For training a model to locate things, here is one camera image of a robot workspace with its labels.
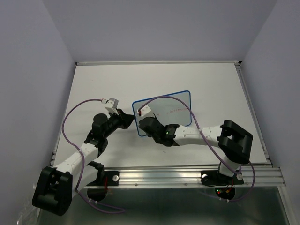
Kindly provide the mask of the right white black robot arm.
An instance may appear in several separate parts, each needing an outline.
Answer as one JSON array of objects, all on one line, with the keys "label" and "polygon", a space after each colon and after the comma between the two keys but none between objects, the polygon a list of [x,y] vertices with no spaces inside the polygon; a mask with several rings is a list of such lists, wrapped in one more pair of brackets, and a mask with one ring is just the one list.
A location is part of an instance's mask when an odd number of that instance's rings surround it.
[{"label": "right white black robot arm", "polygon": [[220,160],[216,179],[226,183],[241,173],[241,166],[248,164],[253,135],[231,120],[215,127],[186,127],[179,124],[161,124],[156,117],[139,121],[139,128],[158,144],[171,146],[206,145]]}]

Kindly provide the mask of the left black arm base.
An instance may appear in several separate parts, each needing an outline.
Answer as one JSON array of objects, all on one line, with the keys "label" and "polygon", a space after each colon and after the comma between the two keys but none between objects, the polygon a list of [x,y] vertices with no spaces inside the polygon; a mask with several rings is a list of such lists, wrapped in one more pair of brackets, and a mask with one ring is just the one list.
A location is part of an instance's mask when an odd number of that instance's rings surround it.
[{"label": "left black arm base", "polygon": [[87,185],[87,196],[95,201],[101,201],[108,195],[109,187],[119,185],[119,171],[104,171],[97,175],[95,181]]}]

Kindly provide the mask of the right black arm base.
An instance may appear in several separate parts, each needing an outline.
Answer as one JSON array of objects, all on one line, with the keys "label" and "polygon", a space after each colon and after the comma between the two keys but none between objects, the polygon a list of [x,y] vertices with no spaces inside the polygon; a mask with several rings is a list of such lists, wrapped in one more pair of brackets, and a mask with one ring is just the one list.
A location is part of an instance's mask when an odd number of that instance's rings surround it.
[{"label": "right black arm base", "polygon": [[243,185],[244,180],[237,175],[228,177],[218,170],[201,171],[201,183],[207,187],[213,187],[217,197],[224,200],[232,200],[235,197],[235,186]]}]

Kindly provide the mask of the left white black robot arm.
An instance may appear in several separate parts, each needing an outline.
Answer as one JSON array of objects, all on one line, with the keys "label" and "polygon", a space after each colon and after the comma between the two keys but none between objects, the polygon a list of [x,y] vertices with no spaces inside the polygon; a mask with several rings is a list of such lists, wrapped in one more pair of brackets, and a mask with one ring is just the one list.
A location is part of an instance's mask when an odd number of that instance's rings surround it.
[{"label": "left white black robot arm", "polygon": [[39,176],[32,198],[32,205],[55,215],[64,215],[73,197],[89,184],[101,185],[96,196],[83,196],[88,203],[99,203],[108,192],[108,185],[116,186],[113,180],[118,172],[105,173],[105,168],[96,159],[108,145],[108,136],[118,128],[127,129],[135,116],[117,109],[108,115],[94,116],[91,131],[82,146],[72,156],[55,167],[45,167]]}]

